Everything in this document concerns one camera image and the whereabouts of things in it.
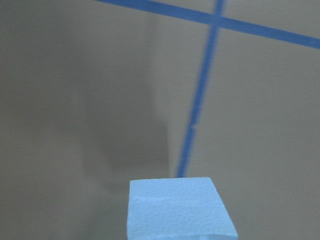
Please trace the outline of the light blue foam block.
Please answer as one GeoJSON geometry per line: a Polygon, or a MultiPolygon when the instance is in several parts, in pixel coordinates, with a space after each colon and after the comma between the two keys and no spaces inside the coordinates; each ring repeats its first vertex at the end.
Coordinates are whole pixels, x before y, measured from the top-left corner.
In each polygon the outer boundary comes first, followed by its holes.
{"type": "Polygon", "coordinates": [[[128,240],[237,240],[236,228],[209,177],[132,180],[128,240]]]}

